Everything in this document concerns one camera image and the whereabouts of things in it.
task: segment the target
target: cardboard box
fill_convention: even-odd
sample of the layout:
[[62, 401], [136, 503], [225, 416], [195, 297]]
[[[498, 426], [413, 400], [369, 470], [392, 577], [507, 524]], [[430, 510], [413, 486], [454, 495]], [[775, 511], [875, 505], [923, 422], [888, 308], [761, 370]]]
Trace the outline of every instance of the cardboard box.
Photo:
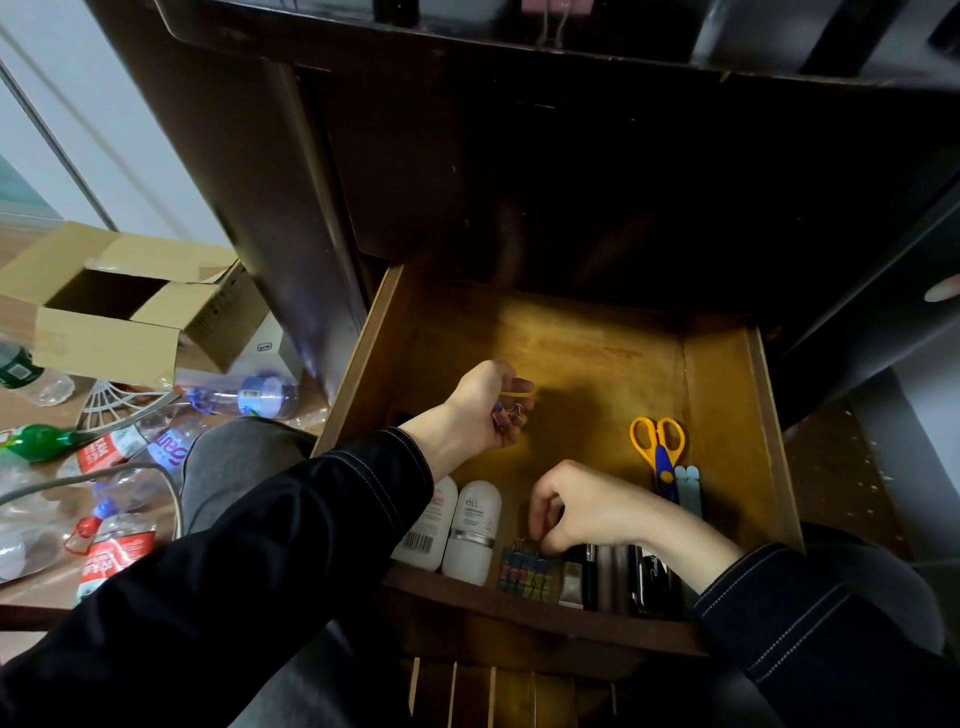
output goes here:
[[[287, 332], [280, 327], [272, 313], [260, 324], [260, 328], [247, 342], [240, 355], [227, 370], [228, 376], [287, 376], [300, 381], [303, 375], [303, 360], [294, 348]], [[216, 376], [207, 372], [177, 368], [177, 385], [201, 387]]]
[[233, 250], [63, 223], [0, 270], [34, 303], [34, 361], [74, 375], [173, 385], [225, 373], [269, 309]]

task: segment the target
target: open wooden drawer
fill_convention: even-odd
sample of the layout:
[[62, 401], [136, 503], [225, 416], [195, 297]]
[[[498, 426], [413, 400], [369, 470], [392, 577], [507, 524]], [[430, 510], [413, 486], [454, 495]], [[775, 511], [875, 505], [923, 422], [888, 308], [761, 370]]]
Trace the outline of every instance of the open wooden drawer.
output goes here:
[[801, 547], [797, 511], [758, 333], [736, 318], [674, 318], [430, 280], [411, 266], [384, 277], [316, 452], [441, 403], [478, 362], [503, 358], [537, 383], [521, 442], [452, 476], [496, 485], [503, 510], [485, 587], [394, 564], [381, 601], [412, 655], [617, 679], [641, 651], [708, 653], [700, 626], [582, 612], [499, 592], [500, 555], [527, 531], [530, 490], [572, 458], [643, 487], [634, 417], [672, 417], [681, 464], [702, 474], [705, 519], [744, 547]]

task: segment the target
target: scissors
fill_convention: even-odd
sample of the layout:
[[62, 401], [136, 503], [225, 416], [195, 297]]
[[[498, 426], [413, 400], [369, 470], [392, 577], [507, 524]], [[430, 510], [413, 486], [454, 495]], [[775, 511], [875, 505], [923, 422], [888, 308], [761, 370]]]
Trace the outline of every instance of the scissors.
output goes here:
[[[647, 437], [650, 440], [649, 448], [642, 447], [636, 441], [636, 426], [641, 423], [647, 427]], [[666, 445], [666, 425], [672, 426], [680, 434], [680, 445], [676, 449], [670, 449]], [[677, 424], [676, 420], [671, 420], [669, 417], [664, 417], [655, 425], [649, 417], [637, 417], [630, 423], [630, 442], [634, 444], [636, 451], [643, 455], [643, 459], [650, 463], [650, 467], [654, 469], [660, 495], [679, 505], [680, 493], [677, 491], [677, 478], [673, 474], [673, 468], [680, 459], [680, 453], [684, 451], [684, 445], [686, 445], [684, 429]]]

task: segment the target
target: black jacket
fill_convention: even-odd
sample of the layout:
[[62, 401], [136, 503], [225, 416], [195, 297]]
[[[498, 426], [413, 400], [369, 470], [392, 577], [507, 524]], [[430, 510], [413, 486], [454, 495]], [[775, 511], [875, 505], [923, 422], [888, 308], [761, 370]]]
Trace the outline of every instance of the black jacket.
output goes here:
[[[373, 589], [432, 494], [420, 451], [393, 428], [270, 478], [6, 665], [0, 724], [228, 725]], [[786, 546], [746, 556], [697, 612], [788, 725], [960, 720], [956, 666]]]

